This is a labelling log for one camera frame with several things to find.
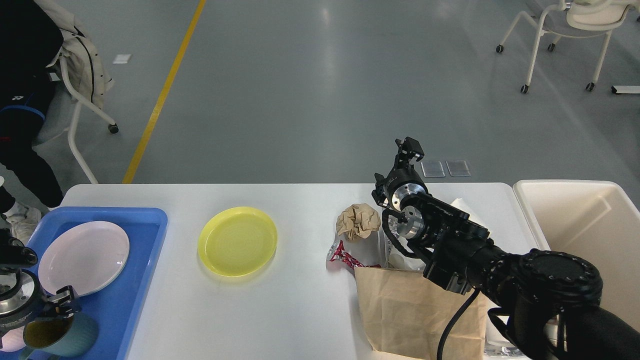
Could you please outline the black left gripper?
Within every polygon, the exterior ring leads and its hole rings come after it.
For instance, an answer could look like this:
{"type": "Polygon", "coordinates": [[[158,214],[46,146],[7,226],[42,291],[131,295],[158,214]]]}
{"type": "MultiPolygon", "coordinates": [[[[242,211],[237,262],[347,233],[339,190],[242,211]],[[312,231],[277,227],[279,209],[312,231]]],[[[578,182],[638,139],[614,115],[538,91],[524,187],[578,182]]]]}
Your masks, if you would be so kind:
{"type": "Polygon", "coordinates": [[[34,321],[42,312],[43,321],[70,319],[82,311],[78,294],[65,285],[46,296],[37,276],[27,269],[0,276],[0,336],[34,321]]]}

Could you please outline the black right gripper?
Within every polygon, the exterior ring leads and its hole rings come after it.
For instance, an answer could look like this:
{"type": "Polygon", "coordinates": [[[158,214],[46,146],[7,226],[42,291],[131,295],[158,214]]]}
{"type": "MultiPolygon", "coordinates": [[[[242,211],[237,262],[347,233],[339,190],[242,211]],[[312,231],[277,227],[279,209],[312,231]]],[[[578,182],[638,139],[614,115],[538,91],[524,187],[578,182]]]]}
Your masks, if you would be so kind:
{"type": "Polygon", "coordinates": [[[414,163],[421,162],[425,151],[413,137],[395,139],[397,155],[394,170],[387,176],[375,173],[375,186],[371,196],[379,207],[400,210],[402,200],[410,195],[428,194],[428,188],[414,170],[414,163]]]}

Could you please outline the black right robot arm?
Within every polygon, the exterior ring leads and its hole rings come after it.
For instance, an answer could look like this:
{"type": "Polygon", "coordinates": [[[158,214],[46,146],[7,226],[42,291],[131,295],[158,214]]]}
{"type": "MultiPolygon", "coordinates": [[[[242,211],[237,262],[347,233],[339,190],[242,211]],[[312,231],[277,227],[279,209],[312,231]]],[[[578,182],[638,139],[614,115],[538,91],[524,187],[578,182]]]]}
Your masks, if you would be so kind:
{"type": "Polygon", "coordinates": [[[375,173],[374,202],[382,230],[403,256],[424,262],[423,276],[446,291],[471,296],[445,327],[436,351],[484,294],[490,322],[532,360],[637,360],[639,333],[601,307],[604,283],[591,262],[564,251],[512,254],[464,210],[432,196],[414,163],[425,153],[412,137],[396,139],[388,175],[375,173]]]}

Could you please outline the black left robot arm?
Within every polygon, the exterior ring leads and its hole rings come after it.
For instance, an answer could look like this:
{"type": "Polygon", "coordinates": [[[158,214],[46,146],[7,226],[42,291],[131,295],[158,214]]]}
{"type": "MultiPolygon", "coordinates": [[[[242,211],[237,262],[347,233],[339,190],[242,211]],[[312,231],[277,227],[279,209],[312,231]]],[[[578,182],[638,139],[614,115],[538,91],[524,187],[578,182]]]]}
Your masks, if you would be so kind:
{"type": "Polygon", "coordinates": [[[0,241],[0,333],[7,333],[33,321],[68,319],[82,310],[78,294],[64,285],[48,294],[38,276],[29,269],[38,264],[33,249],[1,230],[0,241]]]}

